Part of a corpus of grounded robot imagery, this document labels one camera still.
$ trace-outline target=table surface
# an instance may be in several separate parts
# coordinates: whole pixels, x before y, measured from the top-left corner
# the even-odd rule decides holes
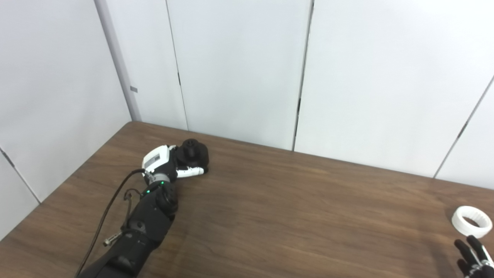
[[[188,138],[208,146],[210,171],[176,182],[175,222],[140,278],[461,277],[453,211],[494,215],[492,190],[132,122],[0,242],[0,276],[72,277],[121,180]],[[125,211],[117,199],[89,261]]]

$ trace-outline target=finger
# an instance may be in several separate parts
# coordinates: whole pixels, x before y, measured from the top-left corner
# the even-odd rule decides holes
[[[463,259],[459,259],[456,264],[460,268],[461,272],[464,276],[468,276],[470,274],[470,266]]]
[[[480,264],[473,250],[470,249],[470,247],[468,247],[468,245],[466,245],[465,242],[457,239],[454,241],[454,245],[458,248],[461,255],[463,256],[465,261],[470,265],[470,267],[472,267],[473,265]]]
[[[466,241],[472,246],[473,250],[477,252],[477,256],[481,261],[487,260],[490,263],[493,263],[493,260],[489,255],[489,252],[487,252],[485,246],[476,237],[474,237],[473,235],[469,235],[466,238]]]
[[[482,266],[483,278],[494,278],[494,268],[491,266]]]

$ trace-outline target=hand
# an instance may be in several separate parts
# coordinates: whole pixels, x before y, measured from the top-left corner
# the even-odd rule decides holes
[[[463,257],[457,264],[465,278],[494,278],[494,263],[486,248],[473,235],[469,235],[466,241],[473,250],[460,239],[454,241]]]

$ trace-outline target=white plastic ring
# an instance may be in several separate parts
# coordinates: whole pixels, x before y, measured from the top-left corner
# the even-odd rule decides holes
[[[479,226],[476,227],[468,223],[464,217],[470,218]],[[458,207],[451,218],[451,222],[458,232],[466,236],[473,235],[476,238],[485,236],[493,228],[489,216],[480,209],[471,206]]]

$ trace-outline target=white wall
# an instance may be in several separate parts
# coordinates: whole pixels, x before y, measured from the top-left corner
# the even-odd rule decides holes
[[[494,86],[487,91],[436,177],[494,189]]]
[[[432,177],[494,73],[490,0],[315,1],[295,150]]]
[[[0,154],[0,239],[4,238],[37,205],[38,202],[14,168]]]
[[[189,130],[291,149],[310,0],[168,0]]]
[[[186,130],[166,1],[96,4],[134,119]]]
[[[0,143],[44,200],[130,120],[93,1],[0,1]]]

